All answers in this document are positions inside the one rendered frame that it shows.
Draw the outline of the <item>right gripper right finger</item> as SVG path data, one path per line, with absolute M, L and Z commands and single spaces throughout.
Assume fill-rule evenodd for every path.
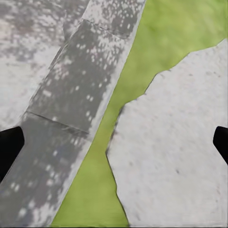
M 228 165 L 228 128 L 220 126 L 216 128 L 213 144 Z

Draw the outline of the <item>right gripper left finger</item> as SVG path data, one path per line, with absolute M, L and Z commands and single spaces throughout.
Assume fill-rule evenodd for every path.
M 0 132 L 0 183 L 25 144 L 20 126 Z

